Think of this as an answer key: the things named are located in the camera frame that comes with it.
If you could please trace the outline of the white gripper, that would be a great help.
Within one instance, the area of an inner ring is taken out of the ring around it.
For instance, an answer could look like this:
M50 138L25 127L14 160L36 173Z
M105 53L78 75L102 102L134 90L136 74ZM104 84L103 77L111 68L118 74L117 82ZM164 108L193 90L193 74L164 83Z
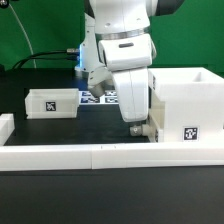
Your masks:
M140 136L141 124L148 116L148 66L152 64L149 34L98 43L100 60L111 72L122 118L130 134Z

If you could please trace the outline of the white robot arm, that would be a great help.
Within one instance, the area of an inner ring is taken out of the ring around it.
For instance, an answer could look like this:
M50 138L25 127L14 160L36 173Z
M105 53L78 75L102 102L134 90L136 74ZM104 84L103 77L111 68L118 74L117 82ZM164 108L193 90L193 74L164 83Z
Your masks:
M130 133L143 133L149 110L149 71L157 52L150 18L175 13L185 0L84 0L85 39L79 47L78 74L86 74L91 94L112 85Z

